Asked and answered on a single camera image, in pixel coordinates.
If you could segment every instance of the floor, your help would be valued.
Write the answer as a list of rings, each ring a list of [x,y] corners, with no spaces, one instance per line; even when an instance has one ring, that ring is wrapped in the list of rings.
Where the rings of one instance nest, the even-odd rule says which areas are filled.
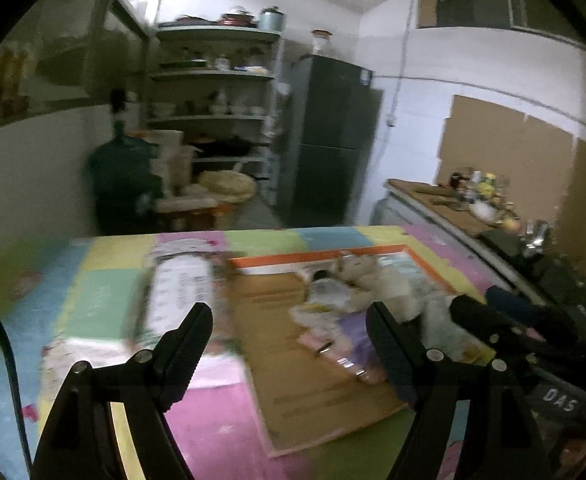
[[[282,229],[284,225],[259,195],[241,206],[233,223],[233,229]]]

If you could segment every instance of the black cable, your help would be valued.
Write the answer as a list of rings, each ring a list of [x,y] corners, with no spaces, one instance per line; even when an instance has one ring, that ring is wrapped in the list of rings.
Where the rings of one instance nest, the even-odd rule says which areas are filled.
[[[26,438],[26,426],[24,425],[24,416],[22,414],[22,400],[20,398],[20,385],[17,378],[17,367],[15,365],[15,355],[10,347],[10,340],[0,321],[0,349],[6,362],[6,370],[9,374],[10,396],[13,402],[15,419],[17,420],[18,433],[20,434],[20,443],[22,444],[22,453],[26,461],[26,471],[30,476],[32,461],[30,459],[30,450],[28,448],[28,439]]]
[[[404,36],[402,38],[402,57],[400,59],[400,70],[399,74],[397,75],[397,85],[395,85],[395,90],[393,92],[393,101],[391,102],[391,108],[389,114],[393,114],[395,117],[396,108],[400,98],[400,90],[402,89],[402,81],[404,79],[404,72],[406,71],[406,62],[408,59],[408,43],[409,43],[409,35],[410,35],[410,22],[412,22],[413,18],[413,11],[415,8],[415,0],[409,1],[409,9],[406,15],[406,31],[404,32]],[[370,167],[373,168],[373,171],[377,169],[380,165],[384,153],[388,147],[388,141],[391,138],[391,131],[395,126],[391,126],[388,123],[388,115],[387,115],[387,123],[386,123],[386,132],[384,134],[384,139],[381,140],[381,147],[378,151],[378,157],[375,159],[375,163],[371,164]]]

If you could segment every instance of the orange frame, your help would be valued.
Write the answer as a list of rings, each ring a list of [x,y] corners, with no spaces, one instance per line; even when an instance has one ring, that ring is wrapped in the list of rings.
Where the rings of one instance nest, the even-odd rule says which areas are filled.
[[[248,267],[265,267],[282,264],[300,264],[303,262],[316,262],[318,260],[332,260],[339,257],[344,251],[361,256],[363,254],[391,254],[391,253],[408,253],[412,260],[418,264],[433,280],[444,287],[449,294],[456,294],[455,289],[440,276],[433,267],[426,263],[409,246],[383,245],[372,247],[355,247],[346,249],[333,249],[330,251],[315,251],[307,253],[289,253],[289,254],[268,254],[267,256],[247,256],[244,258],[231,258],[231,265],[237,269],[247,269]]]

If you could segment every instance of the refrigerator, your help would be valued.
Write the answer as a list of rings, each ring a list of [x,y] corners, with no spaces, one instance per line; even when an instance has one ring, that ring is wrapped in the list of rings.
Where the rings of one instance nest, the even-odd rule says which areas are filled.
[[[372,76],[324,56],[306,57],[292,67],[276,203],[287,227],[351,224],[380,102],[370,88]]]

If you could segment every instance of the blue foam tile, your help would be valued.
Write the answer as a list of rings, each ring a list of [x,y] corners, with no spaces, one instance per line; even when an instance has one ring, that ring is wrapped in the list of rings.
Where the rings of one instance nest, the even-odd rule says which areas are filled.
[[[54,337],[54,324],[88,248],[89,244],[66,246],[57,256],[48,259],[45,268],[37,269],[43,275],[41,283],[2,317],[15,354],[22,407],[38,404],[42,348]],[[34,457],[39,438],[38,424],[26,420],[26,434]],[[1,352],[0,471],[7,480],[28,480]]]
[[[295,229],[310,251],[370,247],[371,240],[354,227],[309,227]]]

